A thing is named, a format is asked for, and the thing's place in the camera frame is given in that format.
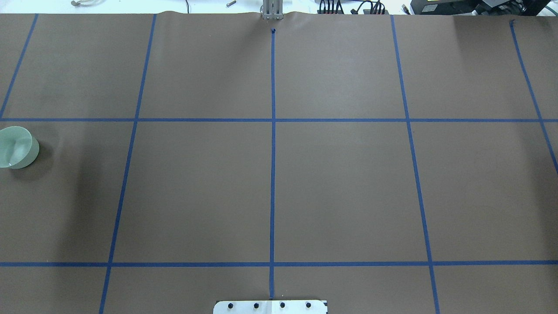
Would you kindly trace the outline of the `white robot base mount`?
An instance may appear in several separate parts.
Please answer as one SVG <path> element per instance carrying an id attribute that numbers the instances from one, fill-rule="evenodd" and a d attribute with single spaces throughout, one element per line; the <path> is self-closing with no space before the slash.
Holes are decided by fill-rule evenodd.
<path id="1" fill-rule="evenodd" d="M 219 301 L 214 314 L 327 314 L 325 300 L 238 300 Z"/>

